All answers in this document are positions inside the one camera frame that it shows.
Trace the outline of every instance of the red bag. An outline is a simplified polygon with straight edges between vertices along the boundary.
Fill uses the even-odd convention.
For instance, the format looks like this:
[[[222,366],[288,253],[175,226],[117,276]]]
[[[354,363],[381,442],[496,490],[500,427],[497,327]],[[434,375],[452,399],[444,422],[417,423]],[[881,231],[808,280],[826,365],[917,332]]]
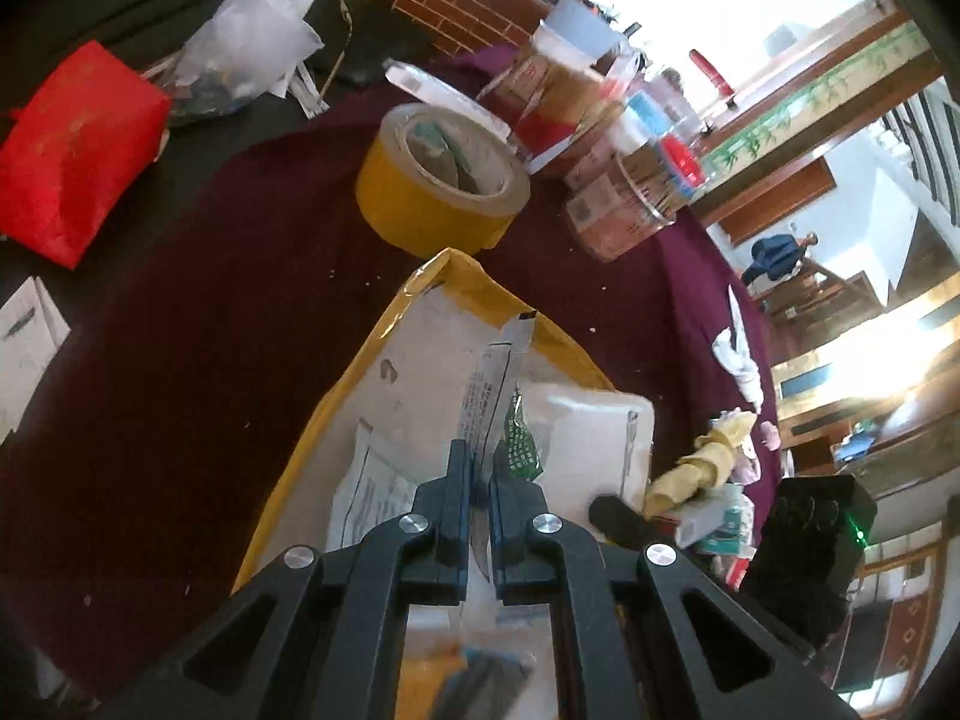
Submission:
[[[73,269],[157,156],[171,100],[99,43],[56,67],[0,148],[0,232]]]

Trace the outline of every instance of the brick wall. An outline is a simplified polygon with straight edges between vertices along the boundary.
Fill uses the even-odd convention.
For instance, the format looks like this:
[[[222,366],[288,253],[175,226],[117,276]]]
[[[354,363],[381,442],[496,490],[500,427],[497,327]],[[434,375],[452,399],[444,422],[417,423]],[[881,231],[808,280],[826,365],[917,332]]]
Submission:
[[[434,34],[434,46],[450,56],[504,43],[520,46],[530,33],[477,0],[394,0],[400,11]]]

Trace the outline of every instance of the maroon tablecloth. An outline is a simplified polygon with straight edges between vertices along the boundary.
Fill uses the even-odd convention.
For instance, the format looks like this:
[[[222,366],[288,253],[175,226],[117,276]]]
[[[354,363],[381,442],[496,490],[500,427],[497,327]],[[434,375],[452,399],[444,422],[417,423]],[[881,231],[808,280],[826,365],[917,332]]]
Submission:
[[[502,60],[440,74],[474,93]],[[389,86],[358,93],[224,165],[44,377],[0,469],[4,600],[32,643],[98,695],[227,597],[307,418],[419,266],[353,199],[382,116],[408,100]],[[762,318],[693,215],[604,265],[571,239],[562,199],[535,182],[479,260],[619,389],[653,402],[663,471],[709,415],[747,406],[710,352],[731,321],[727,285],[761,363]],[[758,450],[764,475],[749,493],[761,522],[779,463]]]

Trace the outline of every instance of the roll of tape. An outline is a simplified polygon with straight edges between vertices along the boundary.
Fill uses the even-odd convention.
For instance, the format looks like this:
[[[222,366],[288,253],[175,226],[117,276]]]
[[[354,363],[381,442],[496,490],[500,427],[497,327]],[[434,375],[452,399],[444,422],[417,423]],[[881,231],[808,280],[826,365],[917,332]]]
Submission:
[[[453,142],[477,194],[450,186],[416,160],[410,136],[433,124]],[[530,182],[510,149],[464,116],[421,103],[384,117],[356,183],[364,219],[389,244],[428,259],[445,248],[475,254],[500,240],[530,199]]]

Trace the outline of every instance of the person in dark clothing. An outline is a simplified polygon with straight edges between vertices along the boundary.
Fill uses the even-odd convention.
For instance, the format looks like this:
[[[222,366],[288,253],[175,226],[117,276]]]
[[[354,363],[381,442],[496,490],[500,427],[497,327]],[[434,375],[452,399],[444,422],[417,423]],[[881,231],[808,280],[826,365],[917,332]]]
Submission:
[[[743,271],[744,286],[749,287],[763,274],[767,274],[771,281],[779,281],[788,276],[805,257],[808,247],[814,247],[818,242],[816,233],[800,239],[792,235],[761,238],[750,249],[754,262],[750,268]]]

